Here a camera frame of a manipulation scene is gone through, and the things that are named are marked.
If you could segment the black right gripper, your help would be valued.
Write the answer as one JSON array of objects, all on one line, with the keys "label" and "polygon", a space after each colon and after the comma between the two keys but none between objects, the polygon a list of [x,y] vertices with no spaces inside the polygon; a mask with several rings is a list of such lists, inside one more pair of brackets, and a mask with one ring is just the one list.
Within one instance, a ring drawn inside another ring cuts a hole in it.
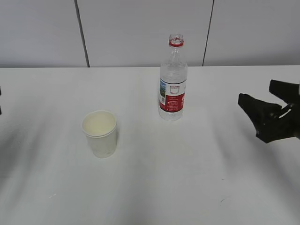
[{"label": "black right gripper", "polygon": [[271,80],[269,92],[288,105],[281,106],[240,93],[238,105],[256,129],[256,137],[264,143],[300,137],[300,85]]}]

